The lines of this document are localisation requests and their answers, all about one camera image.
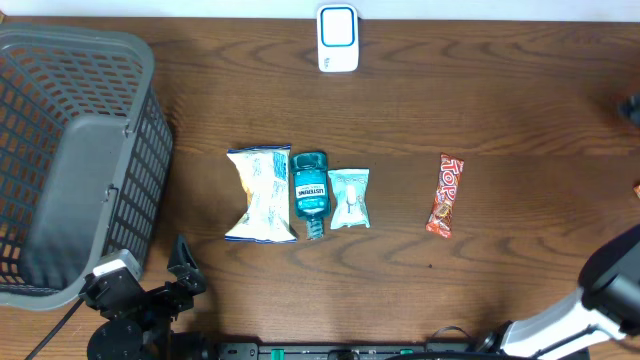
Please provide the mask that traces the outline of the red Top candy bar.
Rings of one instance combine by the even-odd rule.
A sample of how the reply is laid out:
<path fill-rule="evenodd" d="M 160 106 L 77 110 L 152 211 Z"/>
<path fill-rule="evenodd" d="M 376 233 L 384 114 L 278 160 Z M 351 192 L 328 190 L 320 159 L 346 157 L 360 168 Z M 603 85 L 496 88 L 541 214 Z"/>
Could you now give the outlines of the red Top candy bar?
<path fill-rule="evenodd" d="M 438 184 L 426 230 L 444 238 L 452 235 L 452 211 L 456 201 L 464 161 L 446 153 L 440 155 Z"/>

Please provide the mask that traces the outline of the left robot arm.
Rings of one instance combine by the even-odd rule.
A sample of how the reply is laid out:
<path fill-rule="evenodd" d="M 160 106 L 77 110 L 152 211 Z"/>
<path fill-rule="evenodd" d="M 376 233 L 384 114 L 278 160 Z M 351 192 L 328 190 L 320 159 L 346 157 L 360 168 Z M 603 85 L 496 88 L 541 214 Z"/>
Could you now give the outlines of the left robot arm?
<path fill-rule="evenodd" d="M 186 238 L 178 236 L 167 270 L 173 282 L 144 290 L 141 265 L 127 250 L 102 257 L 85 277 L 79 297 L 107 320 L 91 336 L 89 359 L 213 359 L 215 351 L 200 332 L 176 333 L 171 324 L 206 291 L 206 280 Z"/>

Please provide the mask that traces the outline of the cream snack bag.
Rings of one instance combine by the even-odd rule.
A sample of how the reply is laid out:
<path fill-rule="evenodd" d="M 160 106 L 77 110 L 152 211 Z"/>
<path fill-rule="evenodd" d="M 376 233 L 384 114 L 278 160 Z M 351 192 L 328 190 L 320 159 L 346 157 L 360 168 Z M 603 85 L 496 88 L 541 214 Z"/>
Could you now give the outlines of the cream snack bag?
<path fill-rule="evenodd" d="M 225 234 L 227 241 L 291 243 L 289 154 L 291 146 L 264 145 L 229 149 L 247 195 L 247 210 Z"/>

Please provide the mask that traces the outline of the light teal candy packet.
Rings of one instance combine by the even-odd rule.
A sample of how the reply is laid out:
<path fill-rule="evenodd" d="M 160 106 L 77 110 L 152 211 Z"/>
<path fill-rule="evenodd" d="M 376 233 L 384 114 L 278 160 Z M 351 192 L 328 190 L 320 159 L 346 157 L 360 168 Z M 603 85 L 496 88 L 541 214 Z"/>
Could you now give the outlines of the light teal candy packet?
<path fill-rule="evenodd" d="M 363 225 L 370 227 L 366 207 L 369 169 L 336 169 L 328 172 L 336 200 L 330 229 Z"/>

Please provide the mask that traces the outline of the teal mouthwash bottle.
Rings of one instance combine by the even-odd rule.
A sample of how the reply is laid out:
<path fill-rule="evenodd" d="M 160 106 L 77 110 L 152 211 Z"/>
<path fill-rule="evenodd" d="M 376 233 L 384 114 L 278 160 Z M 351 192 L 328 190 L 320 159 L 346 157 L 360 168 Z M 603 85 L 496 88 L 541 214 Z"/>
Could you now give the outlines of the teal mouthwash bottle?
<path fill-rule="evenodd" d="M 290 160 L 294 184 L 294 208 L 297 217 L 306 222 L 307 238 L 324 236 L 324 219 L 330 215 L 328 163 L 324 152 L 306 152 Z"/>

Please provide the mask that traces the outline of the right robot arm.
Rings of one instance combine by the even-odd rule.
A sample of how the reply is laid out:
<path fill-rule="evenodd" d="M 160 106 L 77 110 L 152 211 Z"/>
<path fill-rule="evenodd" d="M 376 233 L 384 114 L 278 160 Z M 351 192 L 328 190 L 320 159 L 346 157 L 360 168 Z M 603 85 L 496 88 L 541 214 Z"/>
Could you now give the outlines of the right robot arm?
<path fill-rule="evenodd" d="M 510 321 L 468 346 L 483 354 L 561 359 L 591 345 L 639 335 L 639 227 L 594 252 L 570 295 Z"/>

